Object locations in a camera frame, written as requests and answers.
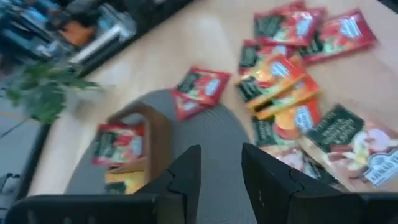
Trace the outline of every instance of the brand logo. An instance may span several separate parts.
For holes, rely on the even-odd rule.
[[[184,103],[183,108],[184,110],[192,110],[194,108],[196,108],[198,106],[198,103],[194,102],[194,101],[188,101],[186,103]]]
[[[282,63],[273,62],[271,64],[271,74],[280,78],[285,78],[289,75],[289,71],[284,65],[282,65]]]
[[[349,38],[355,38],[361,35],[361,31],[354,18],[342,19],[340,20],[340,24],[340,34],[343,34]]]
[[[219,85],[220,85],[220,80],[218,80],[218,79],[214,79],[214,80],[210,81],[209,84],[207,84],[205,87],[206,95],[208,95],[208,96],[213,95]]]
[[[132,150],[132,153],[135,156],[141,156],[142,155],[142,142],[143,139],[141,136],[135,136],[131,142],[130,142],[130,147]]]
[[[277,45],[276,47],[274,47],[274,49],[272,49],[272,53],[273,54],[277,54],[277,53],[281,53],[283,55],[287,55],[287,48],[284,45]]]
[[[307,106],[296,107],[296,116],[294,121],[296,126],[299,127],[304,133],[313,128],[311,113]]]
[[[364,173],[373,185],[379,187],[398,172],[398,150],[378,153],[369,158],[369,169]]]
[[[301,35],[306,35],[308,33],[308,30],[310,29],[312,23],[312,18],[306,18],[302,19],[296,24],[296,35],[301,36]]]

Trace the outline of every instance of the packet label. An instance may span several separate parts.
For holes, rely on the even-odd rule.
[[[105,191],[107,194],[134,194],[145,185],[144,171],[123,174],[105,173]]]
[[[257,52],[260,45],[256,40],[244,40],[241,48],[241,56],[239,60],[239,74],[243,74],[247,69],[256,66],[259,56]]]
[[[298,50],[305,63],[315,63],[368,48],[375,42],[376,37],[361,11],[355,9],[328,19],[316,32],[311,44]]]
[[[398,133],[368,116],[336,105],[307,133],[303,142],[312,156],[351,191],[396,191]]]

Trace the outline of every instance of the red tea packet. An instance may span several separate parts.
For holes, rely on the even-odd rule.
[[[282,6],[275,7],[273,10],[269,11],[269,13],[284,13],[289,11],[299,11],[306,9],[307,7],[305,6],[305,1],[298,0],[288,4],[284,4]]]
[[[230,73],[191,67],[172,93],[201,104],[216,105],[230,77]]]
[[[144,155],[144,124],[101,124],[92,143],[95,148],[92,163],[122,166]]]
[[[175,115],[179,121],[188,119],[203,110],[212,107],[211,105],[200,104],[197,101],[188,100],[172,94],[175,105]]]
[[[301,145],[350,191],[398,191],[398,133],[372,116],[336,105]]]
[[[377,39],[359,9],[329,18],[308,47],[299,48],[304,63],[321,62],[366,49]]]
[[[254,35],[265,44],[308,46],[325,15],[325,8],[257,12]]]
[[[278,45],[278,44],[259,44],[256,40],[244,40],[241,49],[241,58],[239,62],[239,74],[243,75],[245,72],[254,68],[259,60],[263,60],[275,54],[282,54],[287,59],[291,59],[298,55],[295,54],[295,48],[292,46]]]

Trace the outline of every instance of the plant leaf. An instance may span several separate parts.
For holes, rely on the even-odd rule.
[[[65,93],[58,85],[49,83],[40,86],[37,94],[34,102],[29,103],[30,115],[41,123],[50,124],[65,108]]]
[[[19,106],[19,102],[20,102],[20,100],[21,100],[21,94],[20,94],[17,90],[13,90],[13,89],[9,88],[9,89],[6,91],[6,97],[7,97],[9,100],[11,100],[12,105],[13,105],[14,107]]]
[[[51,66],[45,63],[38,63],[36,65],[32,65],[27,67],[24,74],[29,78],[34,80],[40,80],[43,77],[46,77],[48,74],[48,70],[50,70]]]
[[[89,87],[99,87],[98,84],[95,82],[87,81],[84,79],[78,79],[78,78],[71,79],[69,81],[69,86],[77,87],[82,90]]]
[[[33,88],[38,87],[39,81],[33,78],[26,78],[22,83],[19,85],[21,90],[31,90]]]

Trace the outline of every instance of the fruit illustration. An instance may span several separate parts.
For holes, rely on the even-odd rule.
[[[277,157],[277,159],[299,171],[303,171],[304,169],[305,163],[303,154],[294,147],[286,150],[283,155]]]
[[[275,81],[275,77],[267,72],[267,64],[264,62],[259,63],[257,69],[254,69],[251,72],[251,75],[255,76],[255,78],[261,83],[273,83]]]
[[[347,166],[349,177],[359,177],[368,167],[371,154],[389,152],[391,147],[397,146],[397,140],[390,137],[380,129],[370,129],[357,133],[351,143],[352,151],[337,152],[339,147],[334,147],[335,154],[344,156],[339,165]]]
[[[294,139],[298,135],[299,128],[294,122],[295,115],[295,108],[284,110],[275,115],[274,131],[281,138],[290,140]]]
[[[397,140],[391,140],[390,137],[380,129],[370,129],[361,131],[354,137],[354,146],[363,144],[371,154],[388,152],[390,147],[398,146]]]

